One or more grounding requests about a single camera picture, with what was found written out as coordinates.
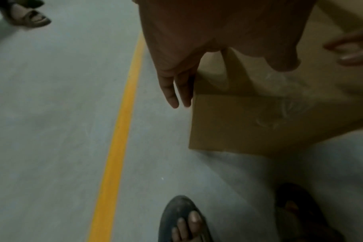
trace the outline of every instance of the yellow painted line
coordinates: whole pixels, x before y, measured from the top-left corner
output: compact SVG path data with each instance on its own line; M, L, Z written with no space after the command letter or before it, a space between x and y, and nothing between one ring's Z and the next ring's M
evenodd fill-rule
M136 87L142 66L143 50L144 38L141 33L128 72L127 83L112 136L88 242L110 242L111 239L124 153L126 151Z

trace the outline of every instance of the floor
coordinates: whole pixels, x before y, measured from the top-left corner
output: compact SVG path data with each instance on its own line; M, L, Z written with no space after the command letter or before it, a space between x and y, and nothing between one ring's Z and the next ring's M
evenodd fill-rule
M56 0L53 23L0 20L0 242L86 241L140 31L129 0ZM143 56L113 242L156 241L175 195L216 241L278 241L273 190L306 187L347 241L363 242L363 131L281 160L187 149L190 110L166 104Z

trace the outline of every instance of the cardboard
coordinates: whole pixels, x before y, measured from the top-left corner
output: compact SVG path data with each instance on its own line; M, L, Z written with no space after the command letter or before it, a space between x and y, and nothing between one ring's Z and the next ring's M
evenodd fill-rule
M341 67L322 49L340 33L314 8L298 45L302 65L282 76L231 49L204 56L189 148L276 155L363 128L363 67Z

